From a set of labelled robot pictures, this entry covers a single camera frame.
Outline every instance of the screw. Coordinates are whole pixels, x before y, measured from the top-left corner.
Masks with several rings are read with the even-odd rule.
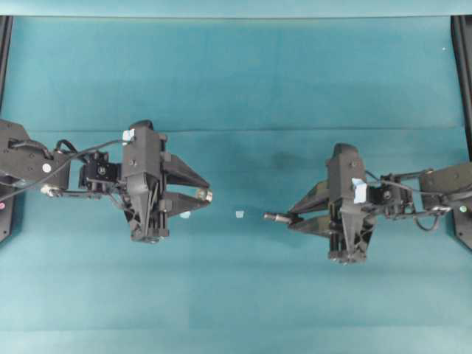
[[[383,199],[385,200],[389,200],[390,198],[392,197],[392,194],[389,190],[386,190],[384,193],[383,193]]]
[[[98,174],[103,176],[106,174],[106,168],[104,168],[103,166],[100,166],[98,167]]]

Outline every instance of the metal bolt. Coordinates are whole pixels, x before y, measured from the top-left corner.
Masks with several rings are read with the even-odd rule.
[[[100,166],[98,167],[98,174],[103,176],[106,174],[106,168],[104,168],[103,166]]]

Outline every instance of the small object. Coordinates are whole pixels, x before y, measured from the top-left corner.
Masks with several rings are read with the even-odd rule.
[[[201,201],[208,201],[209,203],[211,203],[213,200],[213,192],[207,188],[198,188],[197,199],[200,199]]]
[[[190,217],[191,212],[181,212],[179,215],[182,219],[188,219]]]
[[[43,172],[44,173],[49,173],[51,172],[51,165],[50,164],[43,164]]]

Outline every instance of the cylindrical metal tip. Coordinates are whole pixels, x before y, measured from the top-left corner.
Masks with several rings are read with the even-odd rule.
[[[276,223],[286,223],[286,224],[292,223],[292,217],[290,215],[279,214],[275,212],[265,212],[264,218],[266,220],[275,221]]]
[[[265,213],[264,213],[264,218],[265,218],[266,220],[275,221],[276,217],[277,217],[277,214],[274,214],[273,212],[265,212]]]

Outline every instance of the black metal frame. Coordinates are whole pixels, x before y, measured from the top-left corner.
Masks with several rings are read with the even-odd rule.
[[[5,75],[7,73],[8,51],[12,35],[12,16],[0,16],[0,109],[3,101]]]
[[[3,102],[3,92],[5,86],[5,75],[7,73],[8,52],[10,48],[10,38],[12,34],[13,17],[0,16],[0,110]],[[0,185],[0,193],[8,194],[14,189],[12,187]],[[13,221],[13,207],[15,197],[0,203],[0,242],[11,234]]]

